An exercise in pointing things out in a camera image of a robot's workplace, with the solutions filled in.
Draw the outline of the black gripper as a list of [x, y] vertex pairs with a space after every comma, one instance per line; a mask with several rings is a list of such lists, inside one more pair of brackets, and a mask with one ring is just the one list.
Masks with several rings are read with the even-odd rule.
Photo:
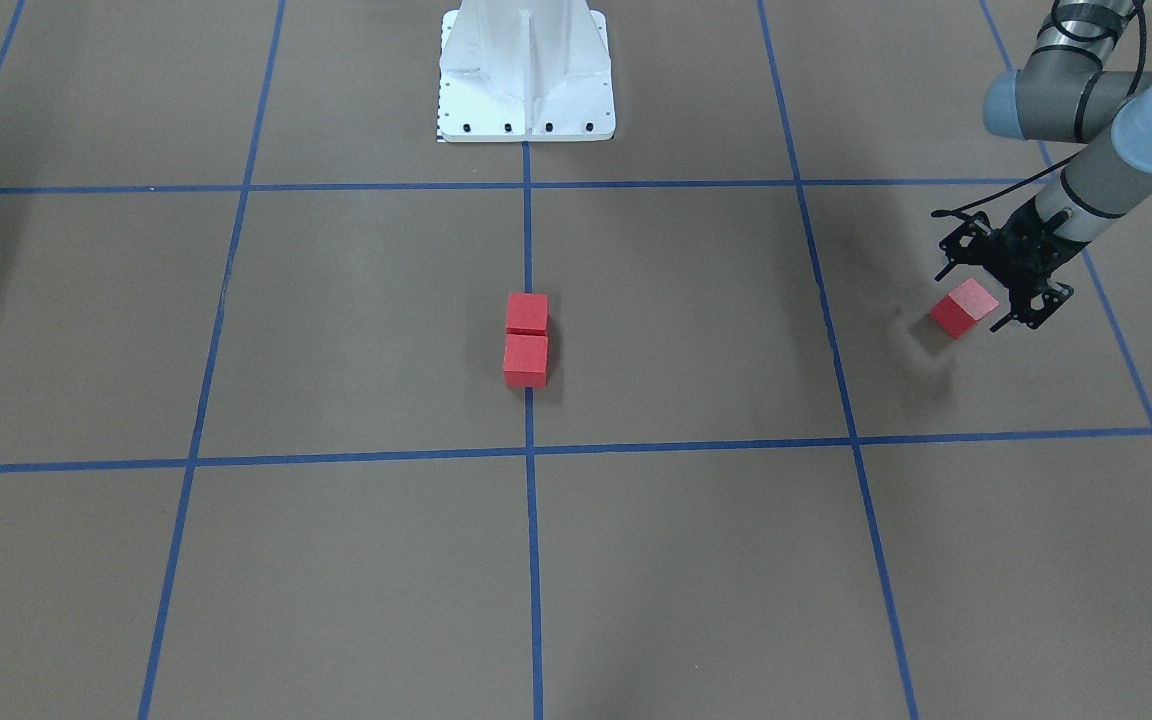
[[1009, 310], [991, 325], [991, 333], [1014, 323], [1041, 327], [1074, 295], [1071, 286], [1051, 281], [1075, 256], [1075, 241], [1060, 234], [1073, 219], [1071, 209], [1044, 219], [1037, 202], [1028, 200], [1000, 228], [991, 227], [983, 211], [969, 215], [964, 210], [941, 209], [940, 217], [956, 218], [960, 223], [940, 241], [946, 263], [934, 281], [941, 282], [957, 265], [982, 266], [1007, 291]]

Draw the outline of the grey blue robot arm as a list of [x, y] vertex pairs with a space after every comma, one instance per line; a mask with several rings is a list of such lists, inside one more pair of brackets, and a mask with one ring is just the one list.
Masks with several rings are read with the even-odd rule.
[[1000, 227], [952, 210], [946, 270], [979, 266], [1007, 291], [1005, 323], [1041, 327], [1073, 296], [1053, 273], [1152, 195], [1152, 71], [1140, 1], [1055, 1], [1026, 63], [991, 83], [982, 120], [1020, 141], [1075, 143]]

